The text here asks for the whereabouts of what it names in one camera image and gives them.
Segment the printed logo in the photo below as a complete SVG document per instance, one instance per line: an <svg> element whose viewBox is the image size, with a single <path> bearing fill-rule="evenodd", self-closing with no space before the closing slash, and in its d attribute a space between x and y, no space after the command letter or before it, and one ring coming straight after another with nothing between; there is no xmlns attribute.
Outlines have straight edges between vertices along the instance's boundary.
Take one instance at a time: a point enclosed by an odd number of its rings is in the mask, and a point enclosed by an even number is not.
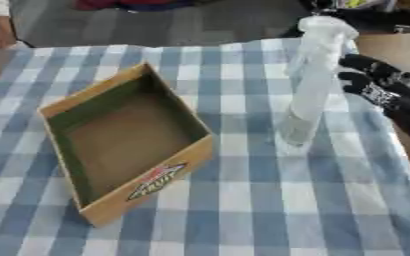
<svg viewBox="0 0 410 256"><path fill-rule="evenodd" d="M143 178L142 183L130 194L127 201L161 190L175 177L177 172L185 168L185 166L186 163L182 163L174 166L154 168Z"/></svg>

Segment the blue and white checkered tablecloth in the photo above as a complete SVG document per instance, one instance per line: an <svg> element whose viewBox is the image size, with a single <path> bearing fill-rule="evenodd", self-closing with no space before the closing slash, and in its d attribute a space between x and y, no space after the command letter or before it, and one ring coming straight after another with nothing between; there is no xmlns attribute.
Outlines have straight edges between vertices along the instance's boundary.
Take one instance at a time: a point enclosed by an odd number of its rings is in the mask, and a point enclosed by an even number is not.
<svg viewBox="0 0 410 256"><path fill-rule="evenodd" d="M0 256L410 255L410 164L378 110L335 88L309 154L277 154L297 46L19 52L0 77ZM93 228L70 201L36 109L141 60L216 133L215 156Z"/></svg>

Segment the carpet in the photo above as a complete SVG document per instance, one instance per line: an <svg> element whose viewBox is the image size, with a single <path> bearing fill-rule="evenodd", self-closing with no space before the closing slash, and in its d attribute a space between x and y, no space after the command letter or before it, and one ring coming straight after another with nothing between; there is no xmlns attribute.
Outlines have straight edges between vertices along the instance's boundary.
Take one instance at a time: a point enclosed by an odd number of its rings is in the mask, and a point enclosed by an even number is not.
<svg viewBox="0 0 410 256"><path fill-rule="evenodd" d="M221 0L163 12L79 11L74 0L11 0L18 37L36 47L217 45L277 37L307 15L294 0Z"/></svg>

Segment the clear plastic spray bottle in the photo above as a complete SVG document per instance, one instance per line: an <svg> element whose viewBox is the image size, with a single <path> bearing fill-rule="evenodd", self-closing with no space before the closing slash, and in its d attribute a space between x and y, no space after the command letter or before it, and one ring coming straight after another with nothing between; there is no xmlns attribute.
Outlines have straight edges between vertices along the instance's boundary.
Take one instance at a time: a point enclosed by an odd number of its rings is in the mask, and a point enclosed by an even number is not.
<svg viewBox="0 0 410 256"><path fill-rule="evenodd" d="M297 81L297 89L275 134L277 148L283 154L309 150L330 89L338 84L343 46L359 35L344 21L327 16L301 19L299 29L305 33L287 70L295 78L292 81Z"/></svg>

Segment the person's hand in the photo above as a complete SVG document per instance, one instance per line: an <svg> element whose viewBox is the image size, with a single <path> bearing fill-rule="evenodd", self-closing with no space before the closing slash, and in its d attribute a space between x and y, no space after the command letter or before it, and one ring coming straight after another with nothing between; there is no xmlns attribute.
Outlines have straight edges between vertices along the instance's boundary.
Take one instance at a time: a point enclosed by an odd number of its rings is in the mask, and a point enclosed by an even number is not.
<svg viewBox="0 0 410 256"><path fill-rule="evenodd" d="M339 73L341 80L350 83L344 86L344 91L381 107L384 115L410 135L410 73L357 54L346 55L340 64L355 69Z"/></svg>
<svg viewBox="0 0 410 256"><path fill-rule="evenodd" d="M11 32L0 29L0 49L5 49L16 43L16 39Z"/></svg>

